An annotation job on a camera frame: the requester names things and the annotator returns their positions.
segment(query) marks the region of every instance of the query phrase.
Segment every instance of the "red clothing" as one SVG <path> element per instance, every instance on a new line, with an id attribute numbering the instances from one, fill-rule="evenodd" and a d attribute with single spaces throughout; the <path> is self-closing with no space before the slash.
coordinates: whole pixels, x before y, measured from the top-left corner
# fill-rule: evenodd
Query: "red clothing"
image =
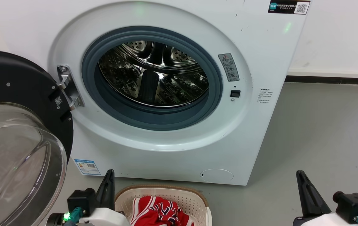
<path id="1" fill-rule="evenodd" d="M 144 196 L 133 200 L 132 226 L 194 226 L 176 202 Z"/>

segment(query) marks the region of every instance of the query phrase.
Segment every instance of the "label with qr code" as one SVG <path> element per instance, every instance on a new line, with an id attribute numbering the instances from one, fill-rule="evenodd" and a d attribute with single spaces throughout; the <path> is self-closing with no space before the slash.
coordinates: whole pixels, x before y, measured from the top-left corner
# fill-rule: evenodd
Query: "label with qr code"
<path id="1" fill-rule="evenodd" d="M 82 159 L 75 159 L 74 161 L 76 162 L 77 167 L 80 169 L 83 175 L 101 176 L 101 173 L 95 165 L 94 161 Z"/>
<path id="2" fill-rule="evenodd" d="M 309 5 L 310 1 L 271 0 L 268 12 L 306 15 Z"/>
<path id="3" fill-rule="evenodd" d="M 55 103 L 57 106 L 59 106 L 61 103 L 62 103 L 62 99 L 60 96 L 58 96 L 56 99 L 55 99 Z"/>
<path id="4" fill-rule="evenodd" d="M 271 101 L 271 97 L 273 96 L 273 92 L 271 89 L 260 88 L 258 91 L 257 103 L 268 104 Z"/>

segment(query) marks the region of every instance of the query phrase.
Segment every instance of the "qr code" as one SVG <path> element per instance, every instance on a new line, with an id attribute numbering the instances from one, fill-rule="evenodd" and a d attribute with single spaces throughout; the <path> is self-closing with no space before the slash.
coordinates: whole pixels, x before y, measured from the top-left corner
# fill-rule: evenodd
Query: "qr code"
<path id="1" fill-rule="evenodd" d="M 60 96 L 58 96 L 56 99 L 55 99 L 55 103 L 57 106 L 59 106 L 61 103 L 62 103 L 62 99 Z"/>
<path id="2" fill-rule="evenodd" d="M 309 2 L 298 2 L 296 4 L 295 14 L 306 14 L 309 7 Z"/>

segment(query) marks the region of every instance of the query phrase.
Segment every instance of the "gray floor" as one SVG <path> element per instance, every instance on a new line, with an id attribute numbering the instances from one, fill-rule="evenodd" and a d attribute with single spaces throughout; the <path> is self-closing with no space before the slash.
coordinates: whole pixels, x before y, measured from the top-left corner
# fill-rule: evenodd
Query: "gray floor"
<path id="1" fill-rule="evenodd" d="M 301 216 L 295 172 L 309 176 L 334 211 L 336 191 L 358 192 L 358 85 L 285 83 L 247 186 L 116 179 L 116 191 L 140 183 L 189 186 L 209 201 L 214 226 L 290 226 Z M 97 189 L 70 161 L 51 212 L 65 212 L 75 189 Z"/>

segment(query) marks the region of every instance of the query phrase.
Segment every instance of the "warning label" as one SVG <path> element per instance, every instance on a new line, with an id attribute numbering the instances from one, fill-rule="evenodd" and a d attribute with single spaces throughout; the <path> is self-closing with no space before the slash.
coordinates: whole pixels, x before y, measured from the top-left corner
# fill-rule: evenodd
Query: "warning label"
<path id="1" fill-rule="evenodd" d="M 228 82 L 239 81 L 238 70 L 236 69 L 232 55 L 230 53 L 225 53 L 219 54 L 218 57 L 222 63 L 222 66 L 224 66 Z"/>
<path id="2" fill-rule="evenodd" d="M 258 93 L 257 103 L 270 103 L 273 92 L 270 89 L 261 88 Z"/>
<path id="3" fill-rule="evenodd" d="M 91 160 L 81 160 L 75 159 L 74 160 L 79 167 L 80 171 L 84 175 L 98 175 L 100 176 L 101 173 L 98 170 L 97 166 L 95 165 L 94 161 Z"/>

